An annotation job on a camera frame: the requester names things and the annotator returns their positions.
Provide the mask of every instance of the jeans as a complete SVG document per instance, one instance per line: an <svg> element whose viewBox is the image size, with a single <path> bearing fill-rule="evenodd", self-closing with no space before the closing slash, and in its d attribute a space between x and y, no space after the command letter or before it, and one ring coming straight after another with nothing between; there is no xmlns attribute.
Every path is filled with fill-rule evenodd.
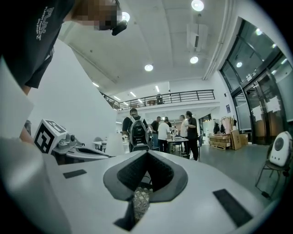
<svg viewBox="0 0 293 234"><path fill-rule="evenodd" d="M158 140L158 141L159 141L160 151L166 153L168 150L168 141L166 140Z"/></svg>
<svg viewBox="0 0 293 234"><path fill-rule="evenodd" d="M188 144L188 149L191 150L193 153L194 160L197 161L197 158L198 158L197 138L189 139L187 144Z"/></svg>
<svg viewBox="0 0 293 234"><path fill-rule="evenodd" d="M154 142L154 147L158 147L159 146L157 137L158 137L158 134L153 134L152 135L152 140Z"/></svg>

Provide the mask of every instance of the glass door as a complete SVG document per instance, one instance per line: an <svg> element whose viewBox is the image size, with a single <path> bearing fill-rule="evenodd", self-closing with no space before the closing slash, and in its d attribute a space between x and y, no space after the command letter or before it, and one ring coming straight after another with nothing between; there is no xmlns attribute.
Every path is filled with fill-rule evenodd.
<svg viewBox="0 0 293 234"><path fill-rule="evenodd" d="M285 130L285 112L271 73L267 70L245 88L254 125L254 143L271 144Z"/></svg>

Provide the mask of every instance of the black rubber pad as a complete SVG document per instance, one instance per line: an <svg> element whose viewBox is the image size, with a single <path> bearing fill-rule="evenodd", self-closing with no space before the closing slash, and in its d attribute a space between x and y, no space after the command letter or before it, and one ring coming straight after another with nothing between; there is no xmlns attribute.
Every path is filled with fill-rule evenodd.
<svg viewBox="0 0 293 234"><path fill-rule="evenodd" d="M64 177L66 179L69 179L69 178L72 178L72 177L75 177L75 176L81 176L83 174L86 174L87 172L85 170L75 170L75 171L71 171L71 172L66 172L66 173L63 173Z"/></svg>
<svg viewBox="0 0 293 234"><path fill-rule="evenodd" d="M252 216L226 189L214 191L213 194L237 227L242 226L252 219Z"/></svg>

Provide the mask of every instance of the black shirt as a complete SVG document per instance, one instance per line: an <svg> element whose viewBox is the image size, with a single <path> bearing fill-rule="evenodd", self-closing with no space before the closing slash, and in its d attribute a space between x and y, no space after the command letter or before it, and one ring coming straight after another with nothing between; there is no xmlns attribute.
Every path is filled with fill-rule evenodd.
<svg viewBox="0 0 293 234"><path fill-rule="evenodd" d="M155 133L154 132L152 132L152 133L153 134L158 134L157 129L159 128L159 123L157 121L154 121L154 122L152 122L151 126L152 126L153 130L156 131Z"/></svg>
<svg viewBox="0 0 293 234"><path fill-rule="evenodd" d="M134 118L135 120L138 120L138 119L140 119L141 117L140 117L139 115L136 115L136 116L133 115L133 118ZM147 125L145 119L143 120L143 123L145 124L146 128L148 128L148 125ZM126 118L123 120L122 131L123 131L123 132L129 132L129 131L130 131L130 127L131 127L131 125L132 125L132 121L131 121L131 119L130 119L129 117L126 117Z"/></svg>
<svg viewBox="0 0 293 234"><path fill-rule="evenodd" d="M53 46L65 16L75 0L10 1L5 8L9 18L1 29L3 54L8 68L20 87L38 88L52 60Z"/></svg>
<svg viewBox="0 0 293 234"><path fill-rule="evenodd" d="M188 139L196 139L197 138L197 124L195 118L190 118L188 120L188 124L196 126L196 128L190 128L187 129L187 138Z"/></svg>

